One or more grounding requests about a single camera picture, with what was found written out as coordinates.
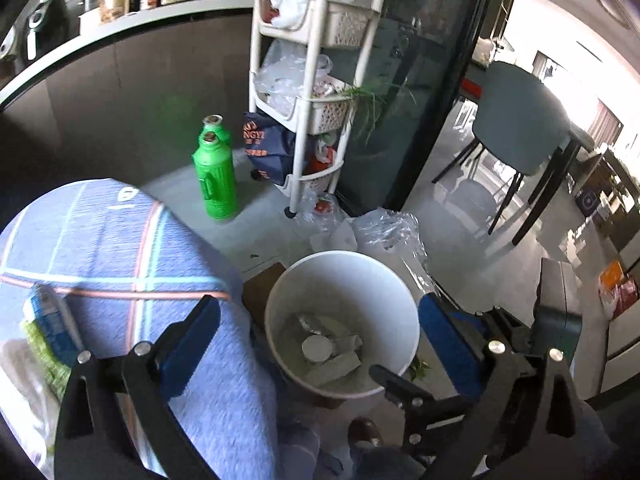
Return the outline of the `translucent plastic bag with receipt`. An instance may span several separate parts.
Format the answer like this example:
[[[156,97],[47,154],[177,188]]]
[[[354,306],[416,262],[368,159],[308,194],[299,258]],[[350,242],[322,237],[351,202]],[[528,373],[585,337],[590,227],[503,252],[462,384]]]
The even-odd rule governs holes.
[[[25,339],[1,343],[1,414],[27,457],[54,478],[54,442],[60,402]]]

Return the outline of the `blue white snack wrapper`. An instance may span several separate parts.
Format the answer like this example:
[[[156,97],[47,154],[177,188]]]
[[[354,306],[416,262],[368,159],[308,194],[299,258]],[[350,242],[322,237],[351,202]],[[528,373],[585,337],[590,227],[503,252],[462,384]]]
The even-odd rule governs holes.
[[[85,350],[80,333],[63,298],[49,284],[35,284],[23,307],[25,318],[34,322],[55,359],[69,367]]]

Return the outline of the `white trash bin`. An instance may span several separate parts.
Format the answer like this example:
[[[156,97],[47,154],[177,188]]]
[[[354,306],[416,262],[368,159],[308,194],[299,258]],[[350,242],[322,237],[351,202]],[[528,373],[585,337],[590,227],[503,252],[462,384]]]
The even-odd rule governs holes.
[[[317,252],[278,278],[265,310],[284,374],[315,396],[363,399],[382,390],[372,365],[404,374],[420,339],[416,300],[388,266],[359,252]]]

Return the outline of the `clear plastic bag on floor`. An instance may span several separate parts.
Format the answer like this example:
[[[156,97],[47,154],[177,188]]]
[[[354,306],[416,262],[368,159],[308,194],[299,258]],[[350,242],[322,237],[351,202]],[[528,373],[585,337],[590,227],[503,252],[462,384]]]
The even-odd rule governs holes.
[[[358,252],[381,261],[408,287],[418,304],[435,291],[427,269],[427,253],[420,239],[418,219],[408,212],[378,208],[350,222]]]

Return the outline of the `blue plaid tablecloth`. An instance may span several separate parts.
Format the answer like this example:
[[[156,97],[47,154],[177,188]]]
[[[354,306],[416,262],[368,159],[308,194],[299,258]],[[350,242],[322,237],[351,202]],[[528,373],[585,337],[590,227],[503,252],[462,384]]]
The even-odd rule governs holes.
[[[24,303],[40,283],[66,301],[99,358],[157,340],[203,296],[217,298],[216,335],[170,406],[219,477],[274,477],[276,394],[252,347],[241,275],[163,203],[113,179],[40,196],[1,232],[3,339],[21,333]]]

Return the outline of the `teal dining chair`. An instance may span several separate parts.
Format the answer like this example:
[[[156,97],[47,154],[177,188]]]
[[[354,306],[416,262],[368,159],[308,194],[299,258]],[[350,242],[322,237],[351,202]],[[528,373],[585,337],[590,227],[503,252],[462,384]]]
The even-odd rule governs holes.
[[[570,133],[570,118],[561,101],[533,74],[505,62],[486,70],[480,104],[472,125],[474,139],[434,179],[437,183],[477,146],[515,171],[488,229],[492,232],[524,178],[536,174]]]

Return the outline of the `navy blue shopping bag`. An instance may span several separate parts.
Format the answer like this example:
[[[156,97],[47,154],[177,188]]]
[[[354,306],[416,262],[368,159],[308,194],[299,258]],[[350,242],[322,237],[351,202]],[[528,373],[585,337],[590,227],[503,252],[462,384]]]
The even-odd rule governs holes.
[[[246,112],[243,141],[254,174],[275,185],[284,185],[293,171],[295,133],[268,115]]]

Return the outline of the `front green plastic bottle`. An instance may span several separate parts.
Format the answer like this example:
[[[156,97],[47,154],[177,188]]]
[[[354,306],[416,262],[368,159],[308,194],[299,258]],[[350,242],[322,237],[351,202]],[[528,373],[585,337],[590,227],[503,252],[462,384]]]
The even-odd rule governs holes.
[[[192,158],[209,217],[215,220],[233,217],[238,203],[231,148],[213,131],[203,130]]]

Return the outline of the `green plastic bottle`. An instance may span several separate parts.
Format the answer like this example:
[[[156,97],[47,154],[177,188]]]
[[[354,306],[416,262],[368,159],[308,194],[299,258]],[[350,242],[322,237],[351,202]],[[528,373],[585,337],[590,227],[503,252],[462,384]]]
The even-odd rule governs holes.
[[[192,158],[209,217],[215,220],[233,217],[238,203],[231,148],[213,131],[203,130]]]
[[[203,119],[202,133],[214,134],[220,142],[231,146],[231,133],[224,125],[224,118],[221,115],[211,114],[206,116]]]

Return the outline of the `rear green plastic bottle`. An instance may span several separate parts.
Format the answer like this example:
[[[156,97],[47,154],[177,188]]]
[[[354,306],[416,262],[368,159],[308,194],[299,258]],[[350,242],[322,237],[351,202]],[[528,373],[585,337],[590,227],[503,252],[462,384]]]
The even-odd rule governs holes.
[[[206,116],[203,119],[202,133],[214,134],[220,142],[231,146],[231,133],[224,125],[224,118],[221,115],[211,114]]]

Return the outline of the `white tiered storage rack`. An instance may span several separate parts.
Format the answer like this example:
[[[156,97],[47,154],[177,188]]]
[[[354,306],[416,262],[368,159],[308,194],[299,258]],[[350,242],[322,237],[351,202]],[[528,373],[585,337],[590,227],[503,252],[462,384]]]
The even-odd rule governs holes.
[[[334,193],[344,166],[352,125],[363,90],[373,40],[378,30],[384,0],[359,0],[346,3],[338,0],[308,0],[304,15],[294,27],[280,29],[266,22],[268,0],[254,0],[252,36],[250,37],[250,99],[252,113],[265,113],[281,126],[295,133],[293,169],[285,177],[280,190],[290,202],[284,210],[293,219],[308,184],[320,182],[326,192]],[[262,40],[271,38],[286,44],[300,44],[306,48],[303,64],[302,88],[294,98],[292,112],[281,114],[266,101],[267,93],[257,88],[256,80],[262,55]],[[357,64],[352,81],[329,76],[335,92],[317,96],[316,86],[319,56],[323,49],[356,50]],[[306,174],[307,140],[310,136],[337,131],[336,152],[331,166],[313,174]]]

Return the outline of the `black air fryer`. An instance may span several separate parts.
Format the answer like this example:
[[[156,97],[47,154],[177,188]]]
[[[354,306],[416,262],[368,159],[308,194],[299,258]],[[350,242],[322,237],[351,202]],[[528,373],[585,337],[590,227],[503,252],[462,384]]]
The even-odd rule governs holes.
[[[32,64],[70,39],[70,16],[65,0],[40,2],[29,14],[23,34],[22,59]]]

